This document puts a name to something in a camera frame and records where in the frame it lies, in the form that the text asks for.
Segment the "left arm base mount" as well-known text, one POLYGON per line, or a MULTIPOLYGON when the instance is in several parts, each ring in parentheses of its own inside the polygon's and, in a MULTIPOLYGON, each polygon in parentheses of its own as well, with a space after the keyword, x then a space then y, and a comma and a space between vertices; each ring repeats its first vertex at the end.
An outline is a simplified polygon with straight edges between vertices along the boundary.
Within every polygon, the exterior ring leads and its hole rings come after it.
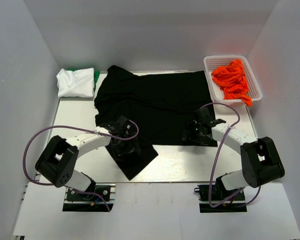
POLYGON ((67 188, 62 211, 108 213, 112 210, 116 197, 115 183, 97 183, 88 192, 94 192, 94 194, 82 194, 74 191, 72 188, 67 188))

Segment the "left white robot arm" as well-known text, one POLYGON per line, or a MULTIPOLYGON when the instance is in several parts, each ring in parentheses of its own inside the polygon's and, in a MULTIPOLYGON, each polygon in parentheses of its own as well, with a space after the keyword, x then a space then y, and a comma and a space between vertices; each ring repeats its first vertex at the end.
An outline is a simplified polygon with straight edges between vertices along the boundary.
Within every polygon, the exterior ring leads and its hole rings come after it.
POLYGON ((53 136, 38 161, 35 169, 57 188, 68 187, 78 191, 89 200, 95 196, 96 182, 86 174, 75 170, 77 160, 100 147, 112 147, 114 153, 124 156, 139 153, 138 125, 124 116, 117 121, 102 124, 94 130, 67 126, 84 132, 69 138, 53 136))

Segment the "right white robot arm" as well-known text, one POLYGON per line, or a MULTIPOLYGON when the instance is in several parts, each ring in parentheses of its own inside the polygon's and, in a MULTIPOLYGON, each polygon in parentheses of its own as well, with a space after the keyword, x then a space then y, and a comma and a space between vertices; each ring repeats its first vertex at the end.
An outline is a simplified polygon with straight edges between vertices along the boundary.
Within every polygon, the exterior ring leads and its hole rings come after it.
POLYGON ((207 107, 195 111, 183 131, 182 140, 200 146, 217 141, 240 155, 241 169, 218 177, 211 192, 226 200, 236 190, 258 188, 285 176, 285 169, 274 141, 256 138, 235 129, 223 119, 214 119, 207 107))

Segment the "black t-shirt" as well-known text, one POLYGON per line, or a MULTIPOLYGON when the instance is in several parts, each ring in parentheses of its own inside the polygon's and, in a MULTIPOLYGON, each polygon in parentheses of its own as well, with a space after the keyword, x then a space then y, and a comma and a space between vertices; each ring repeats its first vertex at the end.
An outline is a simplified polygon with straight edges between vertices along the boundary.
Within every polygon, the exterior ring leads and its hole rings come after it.
POLYGON ((124 116, 138 125, 140 153, 118 156, 111 146, 106 147, 132 180, 158 156, 155 145, 217 147, 212 139, 183 140, 188 122, 196 119, 196 110, 211 102, 204 71, 139 76, 112 65, 94 100, 98 110, 95 123, 101 126, 124 116))

